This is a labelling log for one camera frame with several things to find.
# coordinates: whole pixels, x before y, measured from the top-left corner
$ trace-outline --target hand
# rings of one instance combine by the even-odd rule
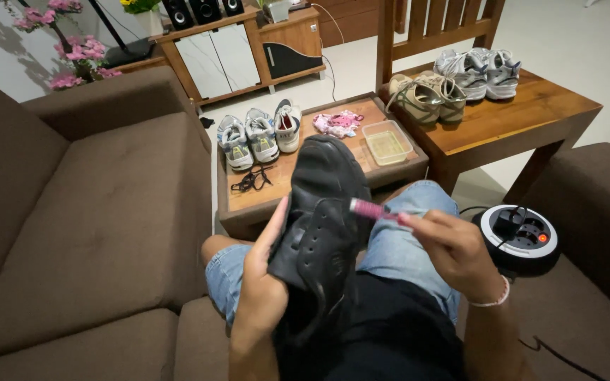
[[[423,218],[399,214],[399,223],[413,229],[436,272],[472,303],[492,303],[505,283],[484,245],[479,228],[438,210]]]
[[[259,341],[269,336],[286,311],[289,293],[286,284],[267,273],[270,246],[284,223],[288,198],[282,198],[265,230],[244,258],[239,305],[234,326],[247,340]]]

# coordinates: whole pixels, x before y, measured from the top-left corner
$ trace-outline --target black speaker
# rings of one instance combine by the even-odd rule
[[[192,15],[187,9],[185,0],[162,1],[164,2],[164,7],[169,14],[169,18],[171,18],[171,23],[174,25],[175,30],[188,29],[195,25],[195,22],[192,20]]]
[[[190,0],[190,6],[199,25],[218,21],[222,18],[217,0]]]
[[[225,7],[227,16],[235,16],[244,13],[244,5],[241,0],[222,0],[222,5]]]

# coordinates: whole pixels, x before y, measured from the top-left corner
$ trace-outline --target white tile floor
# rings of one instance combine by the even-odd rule
[[[589,8],[584,5],[585,0],[507,0],[494,41],[494,49],[511,50],[527,70],[604,105],[578,145],[610,142],[610,0],[600,0]],[[400,41],[405,35],[395,38]],[[251,107],[274,113],[284,98],[293,99],[303,109],[332,102],[333,74],[336,99],[373,91],[376,41],[370,37],[325,48],[323,54],[331,65],[323,81],[308,76],[277,85],[274,95],[265,89],[203,107],[202,116],[216,120],[208,130],[211,140],[216,141],[217,123],[227,114],[244,119]],[[449,48],[466,51],[471,46],[472,41],[464,41]],[[394,71],[433,61],[440,50],[397,60]],[[214,144],[214,212],[216,147]],[[525,152],[462,174],[454,199],[461,206],[499,203],[530,155]],[[222,231],[219,224],[216,231]]]

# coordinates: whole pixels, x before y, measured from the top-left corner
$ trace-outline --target black shirt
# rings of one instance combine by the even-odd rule
[[[299,349],[278,348],[286,380],[466,380],[462,342],[436,299],[401,280],[358,272],[337,321]]]

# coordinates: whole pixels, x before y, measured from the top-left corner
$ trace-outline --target black shoelace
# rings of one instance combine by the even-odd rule
[[[241,182],[238,184],[233,184],[230,189],[233,191],[239,191],[239,192],[246,192],[249,189],[253,188],[257,191],[261,190],[263,186],[265,186],[265,183],[268,183],[269,185],[272,185],[272,182],[270,182],[270,180],[267,178],[267,175],[265,174],[265,171],[268,169],[271,169],[272,166],[270,165],[269,167],[264,167],[262,164],[258,164],[259,168],[258,170],[256,170],[255,172],[253,171],[253,169],[255,168],[255,166],[251,167],[251,169],[249,170],[249,173],[246,174],[246,176],[244,176],[243,179],[241,179]],[[260,186],[256,185],[256,180],[258,178],[262,178],[262,181],[260,183]]]

